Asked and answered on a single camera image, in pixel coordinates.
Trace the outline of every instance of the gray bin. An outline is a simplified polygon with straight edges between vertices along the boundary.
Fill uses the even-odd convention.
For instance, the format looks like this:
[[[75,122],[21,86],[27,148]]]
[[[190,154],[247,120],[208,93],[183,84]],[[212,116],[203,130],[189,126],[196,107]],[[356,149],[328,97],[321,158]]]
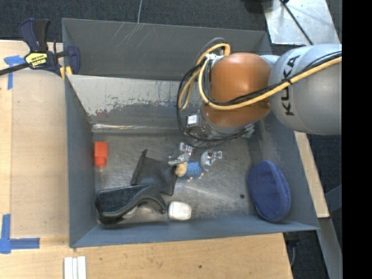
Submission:
[[[95,195],[126,187],[144,149],[167,160],[183,137],[175,100],[179,81],[210,40],[223,37],[232,52],[271,54],[260,31],[63,19],[63,43],[78,45],[81,70],[66,79],[70,246],[183,241],[315,230],[319,227],[294,132],[272,114],[223,151],[211,171],[190,182],[177,180],[166,202],[192,206],[188,221],[169,220],[146,207],[115,226],[97,222]],[[191,108],[200,100],[193,92]],[[107,141],[106,167],[93,162],[94,141]],[[292,205],[281,223],[260,219],[246,187],[249,170],[261,160],[279,166]]]

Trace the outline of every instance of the black carpet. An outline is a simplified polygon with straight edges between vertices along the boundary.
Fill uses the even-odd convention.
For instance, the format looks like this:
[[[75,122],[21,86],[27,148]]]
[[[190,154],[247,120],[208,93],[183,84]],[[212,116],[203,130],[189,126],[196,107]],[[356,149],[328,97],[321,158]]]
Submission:
[[[326,0],[342,43],[342,0]],[[50,19],[47,40],[62,42],[61,18],[141,22],[267,31],[259,0],[0,0],[0,39],[19,39],[29,17]],[[281,55],[290,46],[273,46]],[[327,193],[341,184],[341,136],[308,135]],[[342,248],[342,215],[333,217]],[[293,266],[295,279],[327,279],[315,232],[300,232]]]

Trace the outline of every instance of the wooden table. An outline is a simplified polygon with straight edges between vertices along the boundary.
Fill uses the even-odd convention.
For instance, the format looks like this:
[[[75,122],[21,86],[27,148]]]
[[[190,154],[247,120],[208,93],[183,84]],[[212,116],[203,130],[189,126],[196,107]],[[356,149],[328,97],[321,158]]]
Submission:
[[[27,53],[22,41],[0,41],[0,69],[4,57]],[[89,279],[293,278],[282,233],[69,248],[63,80],[24,69],[13,82],[8,90],[0,77],[0,217],[10,213],[11,238],[40,237],[40,248],[0,254],[0,278],[63,278],[68,256],[86,257]],[[309,142],[296,139],[317,215],[329,217]]]

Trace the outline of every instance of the yellow clamp label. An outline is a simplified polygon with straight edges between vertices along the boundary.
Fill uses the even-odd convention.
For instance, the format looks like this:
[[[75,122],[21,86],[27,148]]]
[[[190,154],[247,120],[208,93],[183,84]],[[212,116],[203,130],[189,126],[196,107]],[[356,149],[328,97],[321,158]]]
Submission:
[[[27,55],[24,60],[32,65],[32,67],[38,67],[40,65],[46,64],[48,55],[45,53],[31,53]]]

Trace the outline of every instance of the bin floor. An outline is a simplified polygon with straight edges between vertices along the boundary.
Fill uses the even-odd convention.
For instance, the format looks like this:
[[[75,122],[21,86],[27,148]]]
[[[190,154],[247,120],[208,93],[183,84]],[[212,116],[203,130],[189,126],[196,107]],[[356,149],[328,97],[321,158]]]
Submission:
[[[95,132],[94,141],[108,142],[108,159],[104,168],[95,168],[96,191],[130,185],[133,172],[142,151],[147,149],[147,157],[168,161],[175,157],[182,141],[179,133],[134,134]],[[222,151],[222,159],[216,160],[210,170],[201,178],[178,178],[174,194],[163,194],[166,203],[182,201],[192,207],[192,219],[243,216],[254,214],[245,179],[252,163],[249,157],[249,141],[238,138],[219,146],[214,151]],[[191,156],[198,161],[203,150]],[[167,214],[146,206],[141,206],[135,215],[123,222],[148,222],[164,220]]]

